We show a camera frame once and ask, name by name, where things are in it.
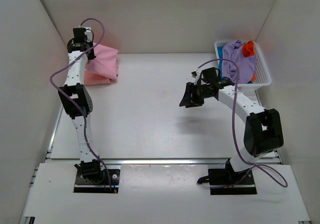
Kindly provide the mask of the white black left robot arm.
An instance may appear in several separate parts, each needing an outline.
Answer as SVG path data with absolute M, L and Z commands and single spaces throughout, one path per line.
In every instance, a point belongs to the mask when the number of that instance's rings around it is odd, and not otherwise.
M 104 169 L 100 167 L 92 149 L 88 146 L 92 140 L 90 113 L 93 111 L 92 99 L 84 86 L 86 64 L 95 58 L 93 50 L 94 34 L 90 27 L 73 29 L 73 38 L 67 44 L 69 57 L 67 78 L 58 93 L 65 113 L 72 119 L 80 148 L 80 163 L 76 164 L 80 175 L 94 183 L 104 179 Z

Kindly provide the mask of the pink t-shirt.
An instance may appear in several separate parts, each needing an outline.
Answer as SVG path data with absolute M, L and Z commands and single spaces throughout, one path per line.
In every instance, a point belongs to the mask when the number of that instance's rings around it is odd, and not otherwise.
M 94 48 L 95 58 L 88 60 L 85 70 L 111 80 L 117 80 L 119 68 L 117 64 L 118 50 L 98 44 Z

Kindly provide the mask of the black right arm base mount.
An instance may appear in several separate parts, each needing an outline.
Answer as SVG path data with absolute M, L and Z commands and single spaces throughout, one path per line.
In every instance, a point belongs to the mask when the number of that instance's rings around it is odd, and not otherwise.
M 208 183 L 211 195 L 255 195 L 257 188 L 252 170 L 235 172 L 227 160 L 224 168 L 209 168 L 208 175 L 200 177 L 198 185 Z

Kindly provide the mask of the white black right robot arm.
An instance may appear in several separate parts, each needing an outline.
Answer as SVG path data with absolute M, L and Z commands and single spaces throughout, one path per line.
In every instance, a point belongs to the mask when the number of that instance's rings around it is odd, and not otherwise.
M 280 114 L 276 109 L 265 109 L 240 92 L 230 80 L 223 80 L 215 67 L 201 72 L 193 71 L 193 82 L 185 87 L 181 107 L 200 107 L 206 98 L 214 97 L 232 110 L 232 119 L 238 116 L 245 123 L 243 148 L 229 160 L 230 168 L 224 171 L 224 179 L 236 184 L 242 171 L 253 166 L 262 156 L 283 146 Z

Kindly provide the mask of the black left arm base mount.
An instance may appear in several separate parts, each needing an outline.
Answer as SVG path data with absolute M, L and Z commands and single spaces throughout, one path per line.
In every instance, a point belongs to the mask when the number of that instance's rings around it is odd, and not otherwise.
M 93 160 L 74 165 L 77 173 L 74 181 L 75 193 L 118 193 L 120 183 L 120 166 L 109 168 Z

